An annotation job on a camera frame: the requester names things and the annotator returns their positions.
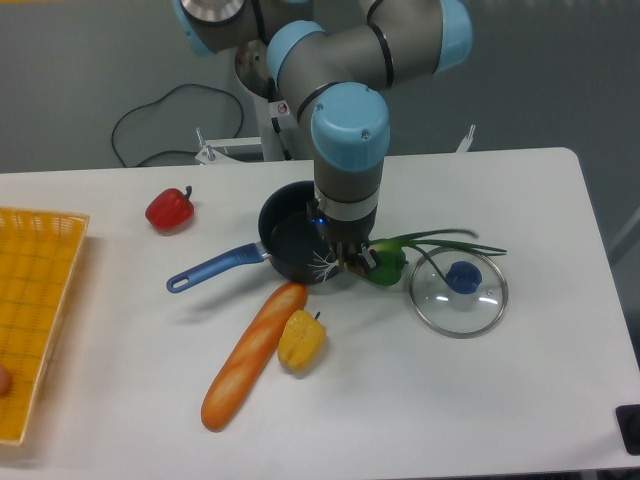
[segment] metal rim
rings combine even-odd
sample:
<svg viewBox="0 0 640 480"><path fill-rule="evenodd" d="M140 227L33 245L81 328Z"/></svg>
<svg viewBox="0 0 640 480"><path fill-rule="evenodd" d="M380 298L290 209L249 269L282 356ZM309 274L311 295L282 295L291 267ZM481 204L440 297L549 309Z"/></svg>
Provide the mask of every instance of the metal rim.
<svg viewBox="0 0 640 480"><path fill-rule="evenodd" d="M222 6L206 5L202 0L181 0L184 10L205 23L226 23L234 19L244 7L244 0L229 0Z"/></svg>
<svg viewBox="0 0 640 480"><path fill-rule="evenodd" d="M455 252L458 250L454 250L452 248L445 248L445 247L438 247L435 248L433 250L431 250L429 253L429 255L431 256L435 256L438 255L440 253L444 253L444 252ZM414 311L417 313L418 317L420 317L420 320L422 320L423 323L425 323L429 328L435 330L436 332L446 336L446 337L450 337L450 338L475 338L475 337L479 337L480 335L488 332L489 330L491 330L493 327L495 327L498 322L500 322L500 320L502 319L502 317L504 316L504 313L507 309L507 304L509 303L509 287L507 285L507 280L504 277L504 275L502 274L502 271L500 271L500 269L498 268L498 266L487 256L485 255L479 255L476 253L471 253L471 252L464 252L468 255L471 255L473 257L476 257L478 259L480 259L481 261L483 261L485 264L487 264L497 275L498 280L500 281L500 289L502 291L502 305L500 306L500 310L498 310L498 313L496 314L495 318L489 322L487 325L485 325L484 327L478 329L478 330L474 330L472 332L466 332L466 333L462 333L462 332L452 332L451 330L447 330L446 328L441 327L440 325L437 325L435 323L433 323L431 320L429 320L427 318L427 316L420 310L420 308L418 307L418 303L416 302L416 297L415 297L415 292L413 289L413 284L414 284L414 280L418 274L418 270L420 270L420 267L422 267L422 265L424 265L424 263L426 262L426 258L421 257L420 260L418 260L418 262L416 263L416 266L413 268L413 272L411 273L411 281L409 282L409 296L411 298L411 305L413 306Z"/></svg>

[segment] egg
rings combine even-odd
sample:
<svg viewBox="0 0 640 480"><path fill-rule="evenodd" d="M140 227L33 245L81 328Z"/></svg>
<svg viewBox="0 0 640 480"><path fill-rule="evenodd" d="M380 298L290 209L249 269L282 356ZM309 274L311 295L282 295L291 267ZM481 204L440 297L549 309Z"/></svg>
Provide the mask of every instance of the egg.
<svg viewBox="0 0 640 480"><path fill-rule="evenodd" d="M0 397L4 397L11 390L11 373L0 363Z"/></svg>

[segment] gray floor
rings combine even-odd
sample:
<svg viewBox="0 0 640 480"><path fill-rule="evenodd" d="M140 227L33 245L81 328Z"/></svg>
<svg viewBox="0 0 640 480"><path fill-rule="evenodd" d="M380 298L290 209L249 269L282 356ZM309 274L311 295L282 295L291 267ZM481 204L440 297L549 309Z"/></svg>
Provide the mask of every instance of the gray floor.
<svg viewBox="0 0 640 480"><path fill-rule="evenodd" d="M609 246L640 206L640 1L465 3L475 33L469 60L384 93L390 153L453 151L472 123L475 150L571 148ZM362 19L355 0L318 1L316 12L329 31ZM241 135L257 134L233 52L192 54L168 0L0 5L0 66L0 172L117 168L116 121L182 83L237 94L247 111ZM160 150L197 149L196 126L227 138L238 120L225 97L186 92L127 122L118 148L132 165ZM636 246L613 270L636 344L639 269Z"/></svg>

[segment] baguette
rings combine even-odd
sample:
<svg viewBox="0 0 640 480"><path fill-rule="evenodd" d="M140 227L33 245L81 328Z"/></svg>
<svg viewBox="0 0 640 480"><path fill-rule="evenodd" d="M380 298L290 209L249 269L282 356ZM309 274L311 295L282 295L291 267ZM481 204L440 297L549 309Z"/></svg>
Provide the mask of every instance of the baguette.
<svg viewBox="0 0 640 480"><path fill-rule="evenodd" d="M278 347L287 320L306 301L307 288L299 283L269 297L209 387L200 410L205 427L219 432L227 426Z"/></svg>

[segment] toy vegetable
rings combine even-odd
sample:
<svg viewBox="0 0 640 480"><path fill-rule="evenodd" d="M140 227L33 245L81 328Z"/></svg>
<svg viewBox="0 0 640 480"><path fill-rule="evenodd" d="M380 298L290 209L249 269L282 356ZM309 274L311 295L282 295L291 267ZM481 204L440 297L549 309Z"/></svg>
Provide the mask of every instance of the toy vegetable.
<svg viewBox="0 0 640 480"><path fill-rule="evenodd" d="M320 312L312 317L309 312L298 310L291 315L278 343L278 359L292 372L301 372L316 357L327 337L318 321Z"/></svg>
<svg viewBox="0 0 640 480"><path fill-rule="evenodd" d="M443 229L432 230L428 232L410 233L407 235L400 235L393 238L381 238L373 240L370 244L370 248L375 250L382 259L382 265L371 273L361 276L366 278L372 283L383 286L390 286L396 284L402 277L402 270L406 265L406 255L403 251L404 248L411 248L416 250L425 257L425 259L433 266L438 276L449 285L454 291L458 293L468 293L460 291L456 288L456 285L447 279L447 277L438 268L435 262L431 259L429 253L424 250L421 245L432 245L436 247L449 248L451 250L458 250L462 252L468 252L475 255L485 256L499 256L506 255L507 251L502 248L488 247L486 245L478 245L475 243L458 242L455 240L438 240L435 238L427 238L433 235L441 234L463 234L473 238L478 238L478 234L471 230L465 229Z"/></svg>
<svg viewBox="0 0 640 480"><path fill-rule="evenodd" d="M186 194L177 188L169 188L158 195L147 207L145 217L151 225L161 232L173 230L193 216L191 186L186 188Z"/></svg>

